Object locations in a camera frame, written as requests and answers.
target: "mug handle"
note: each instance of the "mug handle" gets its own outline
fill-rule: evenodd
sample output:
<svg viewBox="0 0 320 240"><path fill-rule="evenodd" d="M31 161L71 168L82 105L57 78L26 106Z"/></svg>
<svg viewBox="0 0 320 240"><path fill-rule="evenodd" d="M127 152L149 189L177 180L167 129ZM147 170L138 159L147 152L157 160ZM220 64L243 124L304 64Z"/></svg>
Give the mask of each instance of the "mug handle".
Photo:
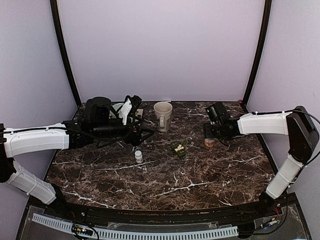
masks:
<svg viewBox="0 0 320 240"><path fill-rule="evenodd" d="M160 117L160 128L165 128L165 116Z"/></svg>

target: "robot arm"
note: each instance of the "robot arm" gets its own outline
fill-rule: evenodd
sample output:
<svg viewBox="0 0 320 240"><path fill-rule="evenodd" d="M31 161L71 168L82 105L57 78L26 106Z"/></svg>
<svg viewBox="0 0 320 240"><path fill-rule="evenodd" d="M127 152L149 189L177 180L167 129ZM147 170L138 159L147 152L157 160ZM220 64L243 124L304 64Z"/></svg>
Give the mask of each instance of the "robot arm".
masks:
<svg viewBox="0 0 320 240"><path fill-rule="evenodd" d="M0 183L13 185L47 205L63 198L59 187L24 169L14 156L43 150L82 148L101 138L110 139L109 143L124 140L137 146L154 134L153 130L140 127L141 121L135 119L140 103L138 96L127 96L122 108L116 111L108 98L95 97L87 101L80 121L26 129L5 129L0 124Z"/></svg>
<svg viewBox="0 0 320 240"><path fill-rule="evenodd" d="M280 134L289 136L288 156L278 173L260 195L260 213L293 183L301 169L311 158L319 141L319 133L303 106L291 111L274 113L247 113L232 118L222 103L208 107L211 123L205 123L206 138L227 138L248 134Z"/></svg>

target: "ceramic mug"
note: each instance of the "ceramic mug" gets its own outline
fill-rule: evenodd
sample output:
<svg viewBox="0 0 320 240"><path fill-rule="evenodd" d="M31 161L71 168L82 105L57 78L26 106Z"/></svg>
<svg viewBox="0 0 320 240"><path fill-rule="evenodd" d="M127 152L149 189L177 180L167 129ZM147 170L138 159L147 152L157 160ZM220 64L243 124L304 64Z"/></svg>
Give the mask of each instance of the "ceramic mug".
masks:
<svg viewBox="0 0 320 240"><path fill-rule="evenodd" d="M170 129L172 105L166 101L157 102L154 106L154 112L158 119L157 129L160 132L167 132Z"/></svg>

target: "small white bottle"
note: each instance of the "small white bottle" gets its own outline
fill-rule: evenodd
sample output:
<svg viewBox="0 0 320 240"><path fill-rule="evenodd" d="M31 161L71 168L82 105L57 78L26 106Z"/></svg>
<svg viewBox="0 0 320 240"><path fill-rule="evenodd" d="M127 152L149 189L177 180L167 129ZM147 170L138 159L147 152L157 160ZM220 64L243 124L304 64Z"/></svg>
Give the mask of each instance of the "small white bottle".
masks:
<svg viewBox="0 0 320 240"><path fill-rule="evenodd" d="M144 161L142 157L142 152L140 150L135 151L134 157L137 164L141 164Z"/></svg>

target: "marble tabletop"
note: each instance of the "marble tabletop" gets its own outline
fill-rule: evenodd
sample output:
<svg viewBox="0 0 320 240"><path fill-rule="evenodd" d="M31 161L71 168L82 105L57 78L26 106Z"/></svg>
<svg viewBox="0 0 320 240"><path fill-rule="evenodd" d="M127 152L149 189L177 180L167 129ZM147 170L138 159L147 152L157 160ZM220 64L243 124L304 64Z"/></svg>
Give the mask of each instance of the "marble tabletop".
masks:
<svg viewBox="0 0 320 240"><path fill-rule="evenodd" d="M154 102L143 102L143 126L156 129ZM251 134L204 145L205 107L212 102L172 102L171 128L156 131L141 145L123 141L105 148L96 144L61 150L46 181L58 185L70 203L124 210L196 210L257 201L274 177L262 146ZM242 112L225 102L231 115ZM81 118L84 105L76 118ZM188 140L187 155L178 158L170 143ZM141 150L143 163L135 160Z"/></svg>

